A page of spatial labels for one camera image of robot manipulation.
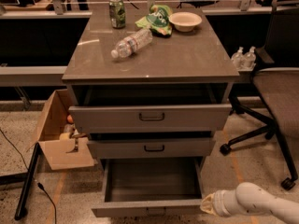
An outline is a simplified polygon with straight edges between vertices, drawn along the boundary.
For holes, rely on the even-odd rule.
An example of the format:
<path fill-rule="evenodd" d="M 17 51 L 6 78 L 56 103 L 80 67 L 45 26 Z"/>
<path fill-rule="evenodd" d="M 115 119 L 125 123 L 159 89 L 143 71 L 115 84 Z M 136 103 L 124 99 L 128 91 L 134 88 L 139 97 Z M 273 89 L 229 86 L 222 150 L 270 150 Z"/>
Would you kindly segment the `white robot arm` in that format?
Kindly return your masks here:
<path fill-rule="evenodd" d="M 208 194 L 200 209 L 218 217 L 271 215 L 286 224 L 299 224 L 299 203 L 281 199 L 250 182 Z"/>

